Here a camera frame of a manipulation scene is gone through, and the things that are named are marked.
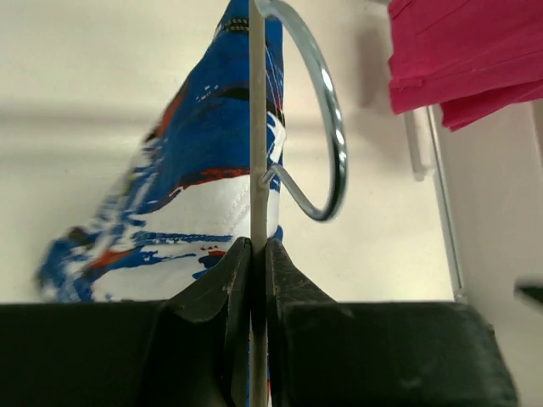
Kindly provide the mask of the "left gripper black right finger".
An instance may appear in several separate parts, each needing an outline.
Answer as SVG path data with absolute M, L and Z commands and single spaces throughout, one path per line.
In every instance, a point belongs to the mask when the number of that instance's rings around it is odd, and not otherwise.
M 450 301 L 332 300 L 275 239 L 266 245 L 276 406 L 516 406 L 490 325 Z

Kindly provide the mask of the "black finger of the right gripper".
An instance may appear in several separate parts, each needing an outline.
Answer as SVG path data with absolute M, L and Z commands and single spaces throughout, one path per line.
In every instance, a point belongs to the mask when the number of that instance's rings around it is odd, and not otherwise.
M 517 296 L 526 300 L 535 309 L 542 311 L 543 308 L 543 285 L 542 282 L 517 280 L 514 286 Z

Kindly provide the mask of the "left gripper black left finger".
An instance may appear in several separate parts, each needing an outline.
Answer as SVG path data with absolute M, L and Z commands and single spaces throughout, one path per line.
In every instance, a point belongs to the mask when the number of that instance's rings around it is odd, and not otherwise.
M 4 406 L 243 406 L 251 244 L 163 301 L 5 304 Z

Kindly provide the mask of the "blue white red patterned trousers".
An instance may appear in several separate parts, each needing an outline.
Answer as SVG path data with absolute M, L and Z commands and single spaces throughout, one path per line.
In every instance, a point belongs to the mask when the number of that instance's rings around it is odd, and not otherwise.
M 231 1 L 202 59 L 94 215 L 36 273 L 47 301 L 168 299 L 250 234 L 249 5 Z

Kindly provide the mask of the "clear plastic hanger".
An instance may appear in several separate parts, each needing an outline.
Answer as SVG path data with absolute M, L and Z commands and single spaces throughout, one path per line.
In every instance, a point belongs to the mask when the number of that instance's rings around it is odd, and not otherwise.
M 330 187 L 321 209 L 306 197 L 281 165 L 267 163 L 265 20 L 268 17 L 280 20 L 294 40 L 319 102 L 330 158 Z M 344 200 L 348 155 L 344 119 L 332 76 L 310 29 L 289 4 L 284 1 L 249 2 L 249 65 L 250 239 L 253 246 L 249 403 L 265 406 L 268 397 L 265 260 L 269 184 L 278 177 L 308 217 L 318 222 L 331 220 Z

